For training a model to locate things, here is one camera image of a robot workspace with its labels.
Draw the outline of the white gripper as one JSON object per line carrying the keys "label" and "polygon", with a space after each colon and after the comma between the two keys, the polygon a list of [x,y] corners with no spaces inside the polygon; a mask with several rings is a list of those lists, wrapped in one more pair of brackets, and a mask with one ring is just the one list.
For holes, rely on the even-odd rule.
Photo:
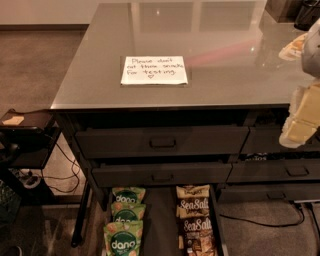
{"label": "white gripper", "polygon": [[304,145],[320,127],[320,84],[298,87],[291,98],[279,143],[286,148]]}

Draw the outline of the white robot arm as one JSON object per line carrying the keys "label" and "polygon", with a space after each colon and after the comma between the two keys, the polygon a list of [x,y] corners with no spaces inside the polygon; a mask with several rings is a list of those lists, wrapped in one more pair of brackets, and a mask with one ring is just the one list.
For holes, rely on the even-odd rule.
{"label": "white robot arm", "polygon": [[315,78],[308,87],[299,86],[293,92],[289,116],[279,136],[282,146],[298,148],[320,127],[320,19],[284,47],[279,57],[287,61],[301,59],[303,72]]}

